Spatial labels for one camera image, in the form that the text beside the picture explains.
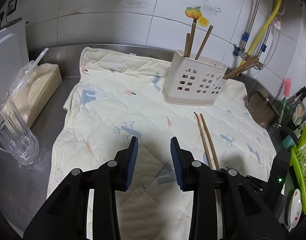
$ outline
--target metal pot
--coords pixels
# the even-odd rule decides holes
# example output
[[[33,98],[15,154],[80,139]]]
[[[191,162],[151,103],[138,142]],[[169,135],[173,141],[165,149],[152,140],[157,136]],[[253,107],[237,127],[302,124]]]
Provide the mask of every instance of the metal pot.
[[[276,108],[258,90],[251,97],[247,109],[254,121],[263,128],[271,126],[279,118]]]

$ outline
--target stainless steel countertop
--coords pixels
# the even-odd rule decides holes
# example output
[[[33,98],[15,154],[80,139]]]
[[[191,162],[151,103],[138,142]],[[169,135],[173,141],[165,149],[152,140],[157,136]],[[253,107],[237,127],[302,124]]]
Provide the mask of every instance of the stainless steel countertop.
[[[73,87],[79,82],[79,59],[86,46],[166,61],[173,58],[173,51],[134,45],[76,44],[49,48],[40,64],[58,64],[62,84],[31,127],[40,143],[38,158],[33,164],[22,166],[10,154],[0,151],[0,210],[20,236],[23,236],[24,230],[46,200],[52,147],[64,126],[67,111],[63,109],[63,105]],[[42,50],[31,51],[29,59],[35,59]],[[253,79],[245,75],[239,78],[239,81],[245,83],[248,92],[254,87]]]
[[[79,77],[64,77],[31,127],[40,143],[37,160],[20,165],[11,154],[0,151],[0,210],[22,236],[46,200],[53,144],[62,131],[66,112],[63,105]]]

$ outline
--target plastic bag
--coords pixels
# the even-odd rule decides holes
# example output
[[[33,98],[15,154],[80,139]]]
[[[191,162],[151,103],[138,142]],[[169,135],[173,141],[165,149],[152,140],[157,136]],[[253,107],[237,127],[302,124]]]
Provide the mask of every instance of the plastic bag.
[[[27,109],[30,87],[29,84],[32,82],[31,74],[47,51],[48,48],[45,48],[35,61],[32,60],[25,67],[21,68],[10,87],[10,95],[16,102],[16,107],[25,122],[28,121]]]

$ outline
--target glass pitcher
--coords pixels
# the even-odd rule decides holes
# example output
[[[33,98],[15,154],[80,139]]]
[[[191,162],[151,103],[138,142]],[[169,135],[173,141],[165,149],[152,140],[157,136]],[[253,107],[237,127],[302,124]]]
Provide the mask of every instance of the glass pitcher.
[[[0,150],[23,165],[33,163],[39,143],[16,108],[9,92],[0,93]]]

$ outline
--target chopsticks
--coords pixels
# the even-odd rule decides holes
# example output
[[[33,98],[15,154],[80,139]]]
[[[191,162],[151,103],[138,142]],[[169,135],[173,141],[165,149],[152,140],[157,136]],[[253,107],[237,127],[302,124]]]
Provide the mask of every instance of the chopsticks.
[[[247,60],[246,62],[244,62],[242,65],[240,65],[239,67],[237,67],[236,69],[234,69],[232,72],[230,72],[229,74],[225,75],[223,77],[223,79],[229,79],[232,78],[246,70],[249,70],[253,67],[254,64],[258,63],[258,58],[257,56],[253,56],[251,57],[249,60]]]
[[[184,47],[184,57],[190,57],[191,56],[191,51],[192,51],[192,46],[193,46],[193,40],[194,40],[194,35],[195,35],[195,29],[196,29],[196,23],[197,19],[193,19],[192,27],[191,27],[191,33],[186,34],[186,40],[185,40],[185,47]],[[202,50],[204,49],[204,46],[211,34],[211,31],[213,30],[213,25],[210,25],[209,29],[207,30],[205,37],[203,39],[203,42],[200,46],[200,49],[198,50],[198,53],[195,56],[195,60],[198,60],[200,57]]]
[[[200,134],[201,134],[201,138],[202,138],[202,142],[203,142],[203,147],[204,147],[204,151],[205,151],[205,155],[206,155],[206,159],[207,159],[207,164],[209,165],[209,168],[212,170],[213,169],[213,165],[212,165],[212,161],[211,161],[211,158],[210,158],[209,150],[207,149],[207,144],[206,144],[205,137],[204,137],[204,134],[203,134],[203,130],[202,130],[202,127],[201,127],[201,123],[200,123],[200,120],[198,118],[198,115],[195,112],[194,112],[194,114],[196,116],[197,124],[198,124],[198,127],[200,129]],[[215,163],[216,170],[219,171],[220,170],[220,166],[219,166],[219,162],[217,160],[217,156],[216,156],[214,145],[213,145],[213,142],[212,142],[212,139],[211,139],[211,135],[209,133],[209,130],[207,129],[207,126],[206,126],[205,120],[203,118],[203,115],[200,114],[200,116],[201,116],[201,119],[202,119],[204,130],[206,132],[207,138],[208,138],[210,146],[211,146],[211,151],[212,151],[213,160],[214,160],[214,163]],[[221,204],[221,193],[220,193],[220,191],[218,189],[215,190],[215,200],[216,200],[217,203]]]
[[[205,131],[207,139],[209,140],[209,143],[210,143],[210,147],[211,147],[211,152],[212,152],[212,155],[213,155],[213,160],[214,160],[215,168],[216,168],[217,171],[219,171],[220,170],[220,165],[219,165],[219,161],[218,161],[217,156],[216,156],[216,152],[215,152],[215,149],[214,149],[214,145],[213,145],[213,142],[212,142],[212,138],[211,138],[210,132],[209,132],[207,126],[206,126],[206,123],[205,123],[205,120],[203,118],[203,115],[200,114],[200,116],[201,116],[201,120],[202,120],[202,123],[203,123],[204,131]]]
[[[213,165],[212,165],[210,153],[209,153],[209,150],[208,150],[208,148],[207,148],[206,141],[205,141],[205,137],[204,137],[204,133],[203,133],[203,130],[202,130],[202,126],[201,126],[200,120],[199,120],[199,118],[198,118],[198,115],[197,115],[195,112],[194,112],[194,114],[195,114],[196,119],[197,119],[198,128],[200,129],[200,134],[201,134],[201,138],[202,138],[202,143],[203,143],[203,147],[204,147],[204,152],[205,152],[205,155],[206,155],[206,160],[207,160],[207,163],[208,163],[210,169],[212,170],[212,169],[213,169]]]
[[[191,28],[191,37],[189,39],[189,50],[188,50],[188,56],[191,56],[191,50],[192,50],[192,45],[193,45],[193,40],[194,40],[194,34],[195,34],[195,29],[196,29],[196,23],[197,23],[197,19],[193,19],[193,23],[192,23],[192,28]]]
[[[202,130],[200,119],[198,118],[198,115],[195,112],[194,112],[194,114],[195,114],[196,119],[197,119],[198,128],[200,129],[201,139],[202,139],[202,143],[203,143],[203,147],[204,147],[207,163],[208,163],[210,169],[213,169],[210,153],[209,153],[209,150],[207,148],[207,144],[206,144],[206,141],[205,141],[205,137],[204,137],[204,133],[203,133],[203,130]],[[211,152],[212,152],[212,155],[213,155],[213,160],[214,160],[215,168],[216,168],[217,171],[219,171],[220,170],[220,165],[219,165],[219,161],[218,161],[217,156],[216,156],[216,152],[215,152],[215,148],[214,148],[214,145],[213,145],[213,142],[212,142],[212,138],[211,138],[210,132],[209,132],[207,126],[206,126],[206,123],[205,123],[203,115],[200,114],[200,117],[201,117],[201,120],[202,120],[202,123],[203,123],[203,128],[204,128],[204,131],[206,133],[207,139],[208,139],[208,141],[210,143],[210,147],[211,147]]]
[[[191,33],[186,34],[186,40],[185,40],[185,48],[184,48],[184,57],[188,56],[189,52],[189,43],[190,43]]]
[[[198,60],[198,58],[200,57],[200,55],[202,53],[202,50],[204,49],[204,46],[205,46],[212,30],[213,30],[213,25],[210,25],[209,29],[207,30],[207,32],[205,34],[204,40],[202,41],[201,47],[198,50],[198,53],[196,54],[196,57],[195,57],[196,60]]]

